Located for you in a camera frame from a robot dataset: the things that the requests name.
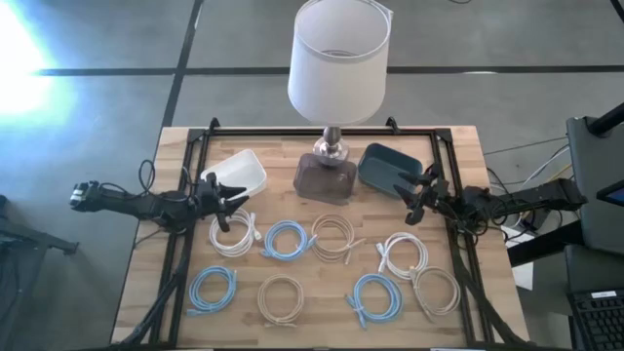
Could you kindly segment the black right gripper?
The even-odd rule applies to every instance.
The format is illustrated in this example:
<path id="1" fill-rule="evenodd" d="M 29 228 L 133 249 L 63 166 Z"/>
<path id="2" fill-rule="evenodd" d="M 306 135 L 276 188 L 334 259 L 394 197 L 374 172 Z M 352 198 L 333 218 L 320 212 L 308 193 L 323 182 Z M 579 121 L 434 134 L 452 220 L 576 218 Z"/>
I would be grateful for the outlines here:
<path id="1" fill-rule="evenodd" d="M 435 210 L 438 200 L 449 195 L 449 183 L 440 177 L 442 172 L 442 165 L 431 165 L 422 175 L 399 173 L 399 177 L 406 182 L 414 187 L 421 187 L 419 192 L 410 192 L 400 185 L 393 185 L 409 210 L 409 214 L 406 216 L 406 224 L 416 225 L 419 223 L 424 216 L 425 207 Z"/>

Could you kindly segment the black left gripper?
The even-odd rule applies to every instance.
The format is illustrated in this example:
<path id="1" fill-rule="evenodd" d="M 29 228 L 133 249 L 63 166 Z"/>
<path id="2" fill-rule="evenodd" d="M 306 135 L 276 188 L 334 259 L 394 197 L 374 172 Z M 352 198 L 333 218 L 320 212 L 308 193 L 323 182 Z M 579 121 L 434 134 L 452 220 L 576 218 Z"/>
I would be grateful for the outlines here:
<path id="1" fill-rule="evenodd" d="M 198 183 L 196 191 L 201 216 L 215 215 L 219 228 L 223 232 L 229 232 L 230 226 L 227 218 L 241 208 L 250 197 L 230 198 L 246 191 L 246 187 L 224 185 L 217 180 L 215 173 L 208 173 L 206 179 Z"/>

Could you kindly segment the white plastic bin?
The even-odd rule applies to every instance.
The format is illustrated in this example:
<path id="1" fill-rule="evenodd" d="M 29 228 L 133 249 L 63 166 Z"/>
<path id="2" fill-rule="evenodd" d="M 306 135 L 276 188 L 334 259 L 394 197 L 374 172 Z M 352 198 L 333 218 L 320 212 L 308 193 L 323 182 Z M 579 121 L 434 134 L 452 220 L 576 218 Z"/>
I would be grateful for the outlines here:
<path id="1" fill-rule="evenodd" d="M 235 155 L 213 165 L 201 173 L 206 180 L 209 173 L 227 186 L 245 187 L 242 196 L 254 196 L 266 188 L 267 173 L 251 149 L 244 149 Z"/>

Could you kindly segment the dark teal plastic bin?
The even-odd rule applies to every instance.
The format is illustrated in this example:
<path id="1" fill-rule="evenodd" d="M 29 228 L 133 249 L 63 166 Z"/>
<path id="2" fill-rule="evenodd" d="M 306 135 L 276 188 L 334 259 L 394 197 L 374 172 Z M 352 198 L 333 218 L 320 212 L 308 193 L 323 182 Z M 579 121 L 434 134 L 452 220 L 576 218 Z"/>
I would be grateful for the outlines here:
<path id="1" fill-rule="evenodd" d="M 422 173 L 422 164 L 417 159 L 380 143 L 370 144 L 358 165 L 359 181 L 394 199 L 400 195 L 394 186 L 407 190 L 414 186 L 400 177 L 400 173 L 418 176 Z"/>

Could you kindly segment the smoky clear plastic bin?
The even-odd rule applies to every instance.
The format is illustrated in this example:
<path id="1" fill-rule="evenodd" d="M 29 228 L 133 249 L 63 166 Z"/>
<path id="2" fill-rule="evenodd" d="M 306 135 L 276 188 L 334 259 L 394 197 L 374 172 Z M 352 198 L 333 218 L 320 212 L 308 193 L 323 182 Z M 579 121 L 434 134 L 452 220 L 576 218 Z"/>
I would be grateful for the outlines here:
<path id="1" fill-rule="evenodd" d="M 313 153 L 303 154 L 298 162 L 293 187 L 299 197 L 345 206 L 352 195 L 357 166 Z"/>

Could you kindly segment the white shade table lamp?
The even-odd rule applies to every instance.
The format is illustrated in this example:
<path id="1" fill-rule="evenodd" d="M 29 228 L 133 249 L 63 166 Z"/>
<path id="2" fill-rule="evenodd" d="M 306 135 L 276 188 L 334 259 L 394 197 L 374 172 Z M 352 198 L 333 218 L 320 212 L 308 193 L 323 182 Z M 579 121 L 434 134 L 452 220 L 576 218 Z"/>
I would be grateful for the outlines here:
<path id="1" fill-rule="evenodd" d="M 288 96 L 299 115 L 324 128 L 313 155 L 348 159 L 344 126 L 383 103 L 394 12 L 376 0 L 308 0 L 296 13 Z"/>

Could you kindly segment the white paper sheet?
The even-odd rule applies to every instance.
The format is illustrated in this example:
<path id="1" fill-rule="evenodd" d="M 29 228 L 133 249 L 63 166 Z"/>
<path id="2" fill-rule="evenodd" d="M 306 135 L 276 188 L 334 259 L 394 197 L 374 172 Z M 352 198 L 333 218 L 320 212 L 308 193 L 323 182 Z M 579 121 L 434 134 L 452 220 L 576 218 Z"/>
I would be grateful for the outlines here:
<path id="1" fill-rule="evenodd" d="M 505 243 L 507 249 L 511 249 L 516 245 L 523 242 L 527 242 L 533 239 L 532 235 L 522 234 L 520 231 L 501 226 L 503 231 L 503 238 L 508 238 Z M 518 288 L 522 288 L 527 291 L 533 290 L 533 263 L 525 263 L 512 268 L 515 284 Z"/>

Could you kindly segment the grey cart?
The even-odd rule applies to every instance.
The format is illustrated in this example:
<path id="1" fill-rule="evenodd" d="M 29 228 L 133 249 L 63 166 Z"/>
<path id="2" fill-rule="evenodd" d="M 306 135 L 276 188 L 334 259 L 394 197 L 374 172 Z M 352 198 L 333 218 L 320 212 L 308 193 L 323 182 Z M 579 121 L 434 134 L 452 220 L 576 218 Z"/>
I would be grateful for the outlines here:
<path id="1" fill-rule="evenodd" d="M 599 193 L 620 182 L 624 186 L 624 124 L 606 136 L 594 136 L 589 122 L 566 121 L 566 133 L 575 181 L 587 203 L 580 209 L 585 245 L 614 254 L 624 254 L 624 200 L 607 202 Z"/>

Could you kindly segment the black tablet screen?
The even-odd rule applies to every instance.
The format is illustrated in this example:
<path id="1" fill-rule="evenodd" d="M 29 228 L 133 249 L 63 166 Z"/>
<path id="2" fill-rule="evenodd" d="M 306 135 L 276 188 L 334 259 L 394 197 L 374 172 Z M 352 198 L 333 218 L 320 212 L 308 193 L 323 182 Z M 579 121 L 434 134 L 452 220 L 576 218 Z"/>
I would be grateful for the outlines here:
<path id="1" fill-rule="evenodd" d="M 624 207 L 624 179 L 599 190 L 596 198 L 619 207 Z"/>

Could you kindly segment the black floor stand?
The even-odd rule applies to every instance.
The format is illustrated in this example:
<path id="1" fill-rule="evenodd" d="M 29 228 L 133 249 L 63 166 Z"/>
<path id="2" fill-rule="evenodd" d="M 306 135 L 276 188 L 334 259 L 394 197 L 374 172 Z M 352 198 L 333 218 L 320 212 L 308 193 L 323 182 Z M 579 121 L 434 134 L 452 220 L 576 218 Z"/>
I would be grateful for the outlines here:
<path id="1" fill-rule="evenodd" d="M 77 242 L 10 221 L 7 205 L 0 195 L 0 351 L 12 346 L 20 311 L 32 295 L 46 252 L 75 254 L 78 248 Z"/>

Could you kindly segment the black keyboard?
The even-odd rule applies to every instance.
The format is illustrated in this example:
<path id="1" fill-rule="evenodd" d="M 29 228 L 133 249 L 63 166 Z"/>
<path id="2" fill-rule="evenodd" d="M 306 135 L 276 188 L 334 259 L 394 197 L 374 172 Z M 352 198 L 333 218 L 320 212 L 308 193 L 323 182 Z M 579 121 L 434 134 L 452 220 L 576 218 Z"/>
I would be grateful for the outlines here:
<path id="1" fill-rule="evenodd" d="M 624 351 L 624 289 L 570 292 L 567 299 L 586 351 Z"/>

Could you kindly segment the black aluminium table frame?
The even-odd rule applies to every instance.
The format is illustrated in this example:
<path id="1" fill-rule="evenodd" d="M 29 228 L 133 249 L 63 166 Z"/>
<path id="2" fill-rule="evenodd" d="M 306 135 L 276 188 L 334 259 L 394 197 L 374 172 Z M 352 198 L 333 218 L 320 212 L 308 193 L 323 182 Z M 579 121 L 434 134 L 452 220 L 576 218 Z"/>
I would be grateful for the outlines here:
<path id="1" fill-rule="evenodd" d="M 440 156 L 445 163 L 444 176 L 465 185 L 488 186 L 488 171 L 476 127 L 399 127 L 394 135 L 391 127 L 361 127 L 345 129 L 343 134 L 352 144 L 353 158 L 360 158 L 368 144 L 379 142 L 402 151 L 421 162 L 431 163 Z M 187 146 L 189 131 L 208 133 L 202 128 L 165 128 L 161 134 L 156 154 L 157 189 L 178 185 L 174 173 L 180 171 Z M 192 171 L 199 161 L 200 144 L 212 166 L 235 152 L 252 149 L 267 171 L 267 187 L 254 195 L 246 210 L 257 213 L 258 227 L 264 233 L 276 221 L 292 218 L 307 229 L 318 215 L 331 210 L 347 216 L 354 224 L 356 234 L 368 238 L 361 249 L 355 249 L 350 263 L 325 264 L 313 253 L 306 253 L 293 262 L 279 262 L 261 256 L 254 246 L 248 254 L 238 258 L 221 257 L 207 243 L 207 220 L 197 224 L 191 245 L 186 289 L 201 268 L 214 264 L 234 267 L 238 271 L 238 289 L 233 302 L 222 312 L 186 316 L 190 308 L 188 293 L 173 292 L 165 305 L 159 326 L 159 339 L 150 343 L 151 331 L 142 343 L 130 345 L 130 350 L 155 349 L 423 349 L 423 348 L 473 348 L 519 350 L 521 345 L 512 341 L 504 343 L 486 318 L 474 297 L 467 292 L 469 302 L 458 310 L 431 323 L 415 301 L 410 283 L 399 283 L 404 294 L 404 312 L 395 321 L 386 324 L 368 324 L 362 329 L 345 295 L 352 292 L 355 282 L 365 273 L 376 271 L 379 253 L 374 244 L 385 240 L 397 231 L 408 231 L 424 239 L 430 262 L 453 272 L 451 243 L 444 218 L 427 212 L 423 221 L 413 227 L 404 223 L 407 213 L 401 200 L 390 197 L 360 184 L 356 180 L 353 200 L 348 206 L 334 206 L 296 196 L 293 177 L 300 154 L 311 150 L 308 144 L 320 137 L 321 129 L 313 127 L 274 128 L 215 128 L 203 143 L 195 143 L 191 151 Z M 128 337 L 157 297 L 160 276 L 166 263 L 168 239 L 153 237 L 133 250 L 129 270 L 117 312 L 115 326 L 110 336 L 113 348 L 122 348 Z M 481 283 L 477 273 L 475 284 L 480 284 L 497 313 L 519 341 L 528 339 L 527 325 L 513 278 L 512 268 L 503 243 L 502 233 L 490 229 L 481 236 L 477 246 L 457 249 L 464 267 L 470 272 L 479 265 Z M 304 288 L 304 307 L 295 321 L 297 327 L 266 327 L 265 319 L 257 308 L 257 289 L 274 274 L 284 273 L 297 279 Z"/>

